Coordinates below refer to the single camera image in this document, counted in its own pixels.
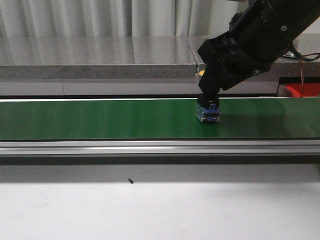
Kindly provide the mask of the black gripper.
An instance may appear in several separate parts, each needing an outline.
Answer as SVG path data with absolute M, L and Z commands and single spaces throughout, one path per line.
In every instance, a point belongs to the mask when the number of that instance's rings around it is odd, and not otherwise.
M 319 16 L 318 0 L 257 0 L 235 14 L 227 32 L 205 40 L 197 51 L 206 64 L 198 84 L 203 97 L 215 100 L 220 89 L 265 72 L 249 68 L 233 73 L 228 60 L 266 68 Z

